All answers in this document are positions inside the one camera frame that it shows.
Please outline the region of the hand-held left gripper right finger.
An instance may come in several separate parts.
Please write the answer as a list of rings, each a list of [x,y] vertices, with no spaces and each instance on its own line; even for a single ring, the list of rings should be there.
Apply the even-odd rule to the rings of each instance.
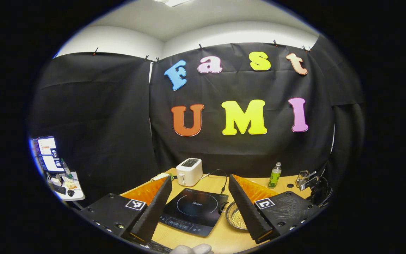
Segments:
[[[282,238],[325,210],[290,190],[277,194],[237,175],[229,176],[229,191],[256,244]]]

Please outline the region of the stainless steel pot black handle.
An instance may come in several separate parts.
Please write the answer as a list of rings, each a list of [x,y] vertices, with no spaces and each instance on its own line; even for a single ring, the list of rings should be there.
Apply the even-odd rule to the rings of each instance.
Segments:
[[[225,212],[225,215],[226,215],[226,219],[227,219],[227,222],[230,224],[230,225],[232,225],[231,224],[231,216],[232,216],[232,213],[235,211],[235,209],[239,209],[238,208],[238,206],[237,206],[237,204],[236,204],[236,202],[232,202],[232,203],[230,203],[230,205],[227,207],[227,209],[224,211]]]

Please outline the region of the green plate with sandwich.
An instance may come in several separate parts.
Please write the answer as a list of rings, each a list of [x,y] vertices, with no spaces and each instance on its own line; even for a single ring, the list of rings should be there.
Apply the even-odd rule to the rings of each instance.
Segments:
[[[170,177],[171,180],[174,179],[174,175],[172,173],[160,173],[160,174],[156,175],[155,177],[152,177],[151,182],[160,180],[160,179],[165,178],[165,177]]]

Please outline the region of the pile of yellow soybeans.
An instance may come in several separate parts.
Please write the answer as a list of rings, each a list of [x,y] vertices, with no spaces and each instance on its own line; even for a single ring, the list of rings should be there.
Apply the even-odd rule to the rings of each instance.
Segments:
[[[247,230],[247,226],[245,225],[244,219],[239,209],[235,209],[235,211],[232,213],[231,224],[236,228]]]

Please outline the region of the white side table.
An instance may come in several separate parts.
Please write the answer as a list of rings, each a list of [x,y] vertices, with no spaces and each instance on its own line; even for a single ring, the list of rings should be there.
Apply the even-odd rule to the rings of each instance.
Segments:
[[[75,194],[73,197],[69,197],[67,193],[66,195],[62,195],[52,190],[53,193],[63,201],[78,201],[85,199],[85,194],[80,186],[77,173],[72,171],[71,175],[72,177],[69,178],[65,173],[56,175],[47,173],[47,183],[53,183],[57,186],[65,187],[67,191],[74,190]]]

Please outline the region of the green drink bottle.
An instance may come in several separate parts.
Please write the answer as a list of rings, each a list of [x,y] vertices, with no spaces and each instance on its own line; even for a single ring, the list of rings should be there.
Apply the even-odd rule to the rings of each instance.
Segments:
[[[269,178],[269,183],[267,184],[268,188],[273,189],[277,186],[281,172],[282,172],[281,162],[277,162],[272,169],[272,172],[271,172],[271,175]]]

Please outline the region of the black induction cooktop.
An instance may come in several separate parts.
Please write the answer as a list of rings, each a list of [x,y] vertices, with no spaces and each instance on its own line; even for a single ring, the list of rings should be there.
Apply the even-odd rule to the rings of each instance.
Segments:
[[[159,222],[185,233],[207,237],[227,200],[226,194],[184,188],[166,204]]]

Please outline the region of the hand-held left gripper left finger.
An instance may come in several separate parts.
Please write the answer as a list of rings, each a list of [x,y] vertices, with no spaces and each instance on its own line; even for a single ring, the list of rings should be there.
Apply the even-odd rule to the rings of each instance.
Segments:
[[[113,235],[146,244],[152,240],[171,190],[171,177],[166,176],[124,195],[109,193],[78,214]]]

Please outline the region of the white toaster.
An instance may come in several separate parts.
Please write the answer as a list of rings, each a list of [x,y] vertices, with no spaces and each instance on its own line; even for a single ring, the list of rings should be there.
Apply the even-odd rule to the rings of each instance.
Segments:
[[[203,176],[202,160],[198,158],[188,158],[176,166],[178,183],[182,186],[192,187]]]

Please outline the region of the ceiling light panel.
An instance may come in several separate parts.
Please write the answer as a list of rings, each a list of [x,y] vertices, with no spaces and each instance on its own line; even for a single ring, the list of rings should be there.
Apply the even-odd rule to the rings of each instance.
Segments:
[[[181,4],[186,3],[186,2],[190,2],[192,0],[154,0],[154,1],[160,2],[162,4],[165,4],[165,5],[169,6],[169,7],[176,7],[178,5],[181,5]]]

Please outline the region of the computer monitor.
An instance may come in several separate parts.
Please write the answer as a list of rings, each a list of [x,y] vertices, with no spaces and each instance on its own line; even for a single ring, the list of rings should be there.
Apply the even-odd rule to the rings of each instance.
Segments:
[[[42,170],[49,173],[65,173],[54,136],[32,139],[32,145]]]

